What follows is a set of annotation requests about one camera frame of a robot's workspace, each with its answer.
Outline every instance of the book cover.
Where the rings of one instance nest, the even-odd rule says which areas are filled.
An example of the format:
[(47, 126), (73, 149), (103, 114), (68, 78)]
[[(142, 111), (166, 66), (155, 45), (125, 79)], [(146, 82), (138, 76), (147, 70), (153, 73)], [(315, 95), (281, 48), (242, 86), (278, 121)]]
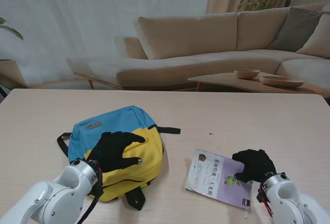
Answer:
[(229, 158), (195, 149), (186, 189), (248, 210), (251, 204), (250, 183), (235, 179), (244, 164)]

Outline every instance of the blue and yellow backpack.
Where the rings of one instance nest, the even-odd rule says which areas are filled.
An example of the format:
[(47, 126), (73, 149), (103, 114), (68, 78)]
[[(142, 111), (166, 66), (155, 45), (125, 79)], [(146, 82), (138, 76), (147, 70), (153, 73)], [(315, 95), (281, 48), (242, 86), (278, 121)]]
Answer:
[[(143, 163), (103, 173), (104, 193), (100, 201), (107, 202), (125, 195), (131, 206), (141, 210), (145, 202), (141, 189), (150, 185), (161, 167), (164, 148), (159, 133), (180, 134), (180, 129), (159, 127), (144, 110), (130, 106), (84, 120), (76, 124), (71, 133), (62, 134), (57, 142), (69, 162), (87, 159), (101, 134), (109, 131), (131, 132), (144, 137), (144, 143), (132, 143), (123, 153), (123, 157), (139, 157)], [(64, 137), (70, 137), (69, 146)]]

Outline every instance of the white curtain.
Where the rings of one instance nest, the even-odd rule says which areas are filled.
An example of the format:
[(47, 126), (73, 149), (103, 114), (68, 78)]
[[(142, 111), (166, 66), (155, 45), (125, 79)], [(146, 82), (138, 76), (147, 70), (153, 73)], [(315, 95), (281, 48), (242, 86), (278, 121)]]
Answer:
[(0, 58), (17, 61), (27, 84), (73, 78), (66, 58), (116, 55), (114, 37), (135, 36), (138, 16), (200, 15), (207, 0), (0, 0)]

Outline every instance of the backpack label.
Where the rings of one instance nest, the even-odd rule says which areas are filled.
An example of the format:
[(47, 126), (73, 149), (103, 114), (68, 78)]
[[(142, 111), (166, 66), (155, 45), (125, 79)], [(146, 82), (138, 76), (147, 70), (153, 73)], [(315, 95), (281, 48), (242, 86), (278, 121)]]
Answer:
[(101, 121), (97, 121), (97, 122), (94, 122), (94, 123), (85, 125), (85, 129), (86, 130), (91, 130), (91, 129), (94, 129), (94, 128), (99, 127), (101, 125), (102, 125), (102, 122)]

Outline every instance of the red cable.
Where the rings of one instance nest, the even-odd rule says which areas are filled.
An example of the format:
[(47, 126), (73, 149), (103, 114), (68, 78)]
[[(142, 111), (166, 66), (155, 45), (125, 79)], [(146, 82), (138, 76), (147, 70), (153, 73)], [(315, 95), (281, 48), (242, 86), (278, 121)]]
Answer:
[(273, 213), (272, 213), (272, 210), (271, 208), (269, 207), (267, 201), (265, 200), (265, 197), (264, 196), (261, 196), (261, 199), (262, 199), (262, 202), (264, 203), (267, 211), (268, 211), (268, 214), (273, 218)]

